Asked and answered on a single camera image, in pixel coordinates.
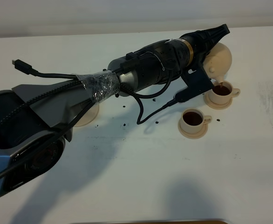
coffee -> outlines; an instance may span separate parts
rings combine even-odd
[[[198,113],[195,113],[195,112],[185,113],[183,115],[183,120],[191,126],[196,126],[196,125],[199,125],[203,122],[201,115],[199,115]]]
[[[231,93],[231,91],[227,87],[220,85],[215,86],[212,90],[220,96],[227,96]]]

beige saucer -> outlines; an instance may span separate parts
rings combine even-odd
[[[91,107],[91,109],[84,114],[84,116],[76,123],[75,127],[81,127],[86,124],[89,124],[91,121],[93,121],[97,117],[98,112],[99,112],[99,105],[97,104]]]
[[[202,138],[208,131],[208,124],[203,125],[202,129],[198,133],[190,134],[182,130],[180,123],[178,122],[179,132],[188,139],[199,139]]]
[[[233,98],[231,97],[230,101],[227,102],[226,104],[219,105],[219,104],[213,103],[209,99],[209,92],[206,92],[205,95],[204,95],[204,101],[209,107],[211,107],[211,108],[213,108],[215,110],[223,110],[225,108],[228,108],[232,104]]]

white table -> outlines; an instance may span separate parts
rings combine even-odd
[[[12,59],[41,72],[89,74],[187,32],[0,39],[0,90],[58,81],[22,74]],[[199,96],[136,125],[136,101],[109,98],[95,121],[75,129],[49,172],[0,198],[0,224],[209,218],[273,224],[273,27],[232,28],[221,42],[233,56],[227,80],[241,89],[228,109],[211,109]],[[143,100],[145,115],[182,87],[179,79],[156,102]],[[213,116],[205,137],[179,133],[187,107]]]

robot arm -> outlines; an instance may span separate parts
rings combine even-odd
[[[15,68],[26,74],[70,80],[0,91],[0,197],[51,169],[62,155],[65,139],[71,141],[73,126],[94,104],[115,94],[131,95],[140,105],[137,124],[141,124],[169,106],[210,90],[213,84],[203,61],[228,33],[222,25],[159,41],[113,60],[106,71],[88,76],[43,74],[20,60],[13,61]],[[187,88],[141,120],[141,99],[161,95],[179,77]],[[165,86],[155,94],[137,93],[154,84]]]

